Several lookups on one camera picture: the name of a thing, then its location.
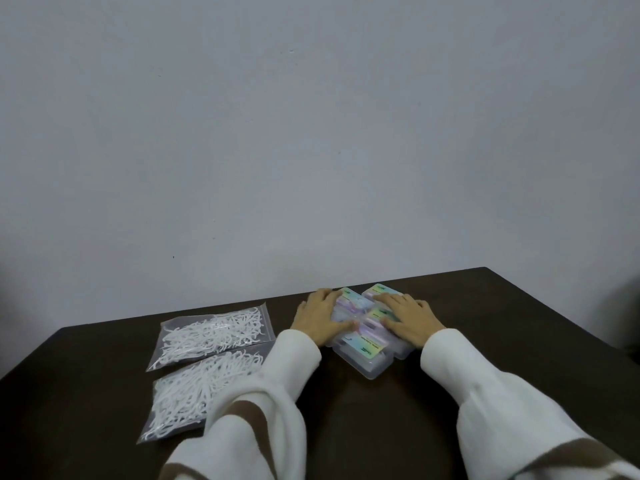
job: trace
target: hand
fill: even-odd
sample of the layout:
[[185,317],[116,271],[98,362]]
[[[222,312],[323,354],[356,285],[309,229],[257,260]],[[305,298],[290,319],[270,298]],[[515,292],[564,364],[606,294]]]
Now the hand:
[[311,293],[307,301],[299,304],[291,329],[306,333],[318,347],[343,331],[356,330],[356,322],[331,321],[335,300],[341,294],[342,291],[331,291],[331,288],[320,288]]
[[429,304],[423,299],[413,299],[407,294],[382,293],[373,299],[391,308],[400,322],[382,318],[380,323],[401,339],[411,342],[419,349],[437,331],[446,327],[433,314]]

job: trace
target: left hand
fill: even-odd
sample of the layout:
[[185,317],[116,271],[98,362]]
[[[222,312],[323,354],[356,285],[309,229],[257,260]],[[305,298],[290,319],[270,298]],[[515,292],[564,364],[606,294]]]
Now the left hand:
[[331,291],[331,288],[320,288],[311,293],[307,301],[299,304],[291,329],[306,333],[318,347],[325,345],[343,331],[356,330],[357,322],[331,321],[335,300],[340,298],[341,294],[341,290]]

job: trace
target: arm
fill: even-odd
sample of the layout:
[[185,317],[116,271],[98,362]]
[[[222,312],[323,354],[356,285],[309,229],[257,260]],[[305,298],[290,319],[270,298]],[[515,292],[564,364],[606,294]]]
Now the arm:
[[295,401],[320,363],[318,347],[353,327],[330,320],[340,295],[321,289],[300,304],[260,373],[220,392],[203,436],[178,445],[160,480],[304,478],[307,436]]
[[460,406],[458,440],[470,480],[640,479],[640,470],[587,435],[548,396],[494,367],[425,301],[380,295],[400,319],[383,322],[416,347],[420,366]]

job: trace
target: white floss pick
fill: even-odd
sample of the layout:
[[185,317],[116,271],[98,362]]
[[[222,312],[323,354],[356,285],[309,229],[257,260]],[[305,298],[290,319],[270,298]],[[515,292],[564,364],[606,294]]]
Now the white floss pick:
[[229,382],[260,370],[262,355],[242,350],[215,355],[158,379],[154,384],[154,402],[147,430],[140,441],[169,435],[207,417],[211,400]]
[[162,339],[162,355],[148,370],[254,344],[258,342],[261,330],[262,314],[259,307],[213,315],[210,319],[170,330]]

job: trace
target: dark brown table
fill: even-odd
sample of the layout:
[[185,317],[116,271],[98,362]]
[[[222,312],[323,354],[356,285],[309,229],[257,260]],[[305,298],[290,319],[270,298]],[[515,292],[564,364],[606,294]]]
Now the dark brown table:
[[[361,292],[370,284],[352,287]],[[558,401],[589,434],[640,464],[640,367],[487,268],[385,282],[428,300],[496,366]],[[276,332],[304,294],[266,300]],[[159,323],[264,300],[63,328],[0,381],[2,476],[155,479],[185,433],[137,445]],[[323,350],[300,400],[309,479],[466,478],[455,402],[419,367],[419,353],[376,380]]]

